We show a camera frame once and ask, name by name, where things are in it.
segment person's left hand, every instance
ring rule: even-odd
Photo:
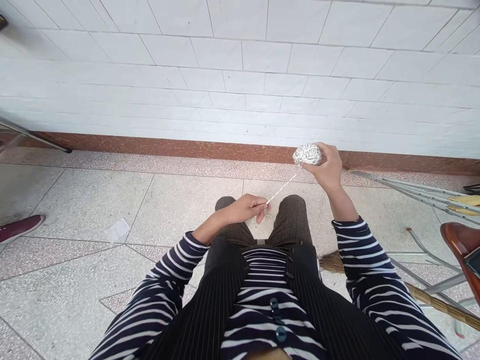
[[[265,210],[270,209],[266,205],[267,199],[260,196],[245,194],[233,204],[217,211],[228,224],[242,223],[256,216],[257,224],[260,224],[265,216]]]

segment broom bristles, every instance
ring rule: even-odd
[[[344,264],[342,263],[342,258],[340,257],[338,250],[322,256],[318,260],[318,263],[320,264],[321,268],[329,272],[345,273]],[[456,308],[455,306],[450,305],[439,298],[433,297],[425,290],[419,289],[408,282],[405,282],[405,285],[408,288],[410,295],[414,299],[419,300],[422,303],[429,304],[438,311],[448,314],[462,323],[468,324],[472,328],[480,331],[480,318],[477,316],[465,312],[463,309]]]

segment knee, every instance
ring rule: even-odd
[[[235,198],[232,196],[222,196],[216,201],[215,211],[226,208],[230,204],[233,204],[235,201]]]
[[[288,195],[282,201],[296,204],[305,204],[304,198],[298,196],[297,194]]]

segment wooden chair seat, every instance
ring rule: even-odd
[[[440,233],[460,263],[476,302],[480,305],[480,278],[464,264],[464,258],[480,247],[480,229],[474,229],[458,222],[447,222],[440,226]]]

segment tiled floor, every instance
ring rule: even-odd
[[[251,193],[269,198],[295,169],[292,165],[132,154],[20,148],[0,158],[0,223],[45,214],[28,236],[0,246],[0,359],[85,359],[133,289],[169,247],[214,210],[221,196]],[[421,173],[386,177],[453,190],[479,178]],[[456,221],[398,192],[349,173],[343,184],[359,213],[388,251],[418,251],[406,232],[412,227],[436,255],[454,262],[439,232]],[[278,204],[289,194],[307,204],[319,255],[336,249],[327,198],[306,171],[272,202],[261,224],[248,223],[257,239],[272,230]],[[110,244],[104,230],[125,219],[131,231]],[[448,274],[421,256],[397,257],[435,283]],[[204,271],[197,267],[185,289],[191,299]],[[348,297],[345,276],[322,272],[332,289]],[[468,286],[448,293],[471,296]],[[480,357],[480,332],[427,309],[465,359]]]

